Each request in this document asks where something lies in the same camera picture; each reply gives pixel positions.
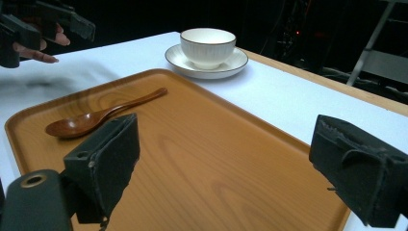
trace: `white bowl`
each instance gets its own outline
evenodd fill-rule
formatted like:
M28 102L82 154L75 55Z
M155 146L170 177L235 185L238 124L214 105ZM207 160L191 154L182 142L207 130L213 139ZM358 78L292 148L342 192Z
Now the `white bowl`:
M196 28L180 34L180 45L186 57L201 69L215 69L233 53L234 34L213 28Z

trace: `bowl rim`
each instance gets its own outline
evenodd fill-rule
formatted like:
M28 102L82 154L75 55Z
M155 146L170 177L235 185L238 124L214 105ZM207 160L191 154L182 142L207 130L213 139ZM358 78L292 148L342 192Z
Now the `bowl rim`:
M213 42L213 43L208 43L208 42L194 41L194 40L190 40L190 39L187 39L187 38L184 38L184 37L183 37L183 34L184 34L184 33L188 32L188 31L194 31L194 30L213 30L213 31L220 31L220 32L223 32L223 33L227 33L227 34L229 34L229 35L232 35L232 36L234 37L234 39L231 39L231 40L228 40L228 41L225 41L225 42ZM222 29L210 28L210 27L199 27L199 28L191 28L191 29L187 29L187 30L182 31L182 32L180 33L180 39L181 39L181 40L185 40L185 41L189 41L189 42L192 42L192 43L196 43L196 44L222 45L222 44L227 44L227 43L236 42L236 41L237 41L237 36L235 36L234 33L231 33L231 32L229 32L229 31L222 30Z

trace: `white saucer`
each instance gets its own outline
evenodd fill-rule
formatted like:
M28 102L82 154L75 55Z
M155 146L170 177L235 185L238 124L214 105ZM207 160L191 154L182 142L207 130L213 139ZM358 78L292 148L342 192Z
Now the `white saucer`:
M184 55L180 44L167 49L166 59L173 65L176 72L197 79L221 79L240 72L248 63L248 57L242 50L235 48L234 52L225 63L211 70L196 67Z

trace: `metal stand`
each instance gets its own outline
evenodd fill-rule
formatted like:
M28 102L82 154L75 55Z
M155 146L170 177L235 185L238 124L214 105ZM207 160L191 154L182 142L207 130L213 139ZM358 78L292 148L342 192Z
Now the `metal stand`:
M372 50L378 36L380 35L385 23L387 22L395 3L408 4L408 0L384 0L388 2L387 8L383 12L377 26L372 33L367 46L357 64L348 78L347 84L353 86L361 71L379 75L384 78L392 79L401 83L408 84L408 59Z

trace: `spoon handle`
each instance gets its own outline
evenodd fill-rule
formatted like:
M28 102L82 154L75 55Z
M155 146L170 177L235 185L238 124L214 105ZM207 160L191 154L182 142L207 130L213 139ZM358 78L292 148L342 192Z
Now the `spoon handle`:
M106 109L104 111L107 112L106 116L108 116L108 115L116 112L117 110L127 109L127 108L130 108L130 107L138 106L138 105L143 104L143 103L147 103L147 102L149 102L149 101L151 101L151 100L153 100L155 98L158 98L158 97L160 97L160 96L162 96L162 95L164 95L166 93L167 93L166 88L160 88L160 89L155 90L155 91L153 91L153 92L151 92L151 93L149 93L149 94L147 94L147 95L145 95L145 96L143 96L141 98L137 98L135 100L113 106L113 107L111 107L109 109Z

